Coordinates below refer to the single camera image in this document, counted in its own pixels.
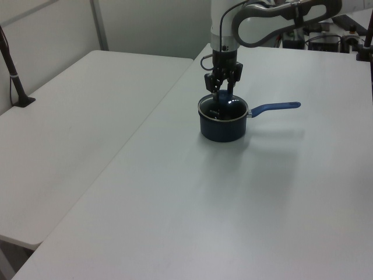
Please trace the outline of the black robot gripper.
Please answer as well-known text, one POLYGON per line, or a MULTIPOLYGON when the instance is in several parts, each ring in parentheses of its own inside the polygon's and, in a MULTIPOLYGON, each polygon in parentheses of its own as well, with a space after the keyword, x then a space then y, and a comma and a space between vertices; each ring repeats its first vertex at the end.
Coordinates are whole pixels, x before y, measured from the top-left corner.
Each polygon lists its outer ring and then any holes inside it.
POLYGON ((219 90, 227 76, 227 91, 233 94, 234 86, 241 79, 243 64, 237 62, 237 50, 220 52, 213 50, 213 70, 204 75, 205 86, 213 100, 219 101, 219 90))

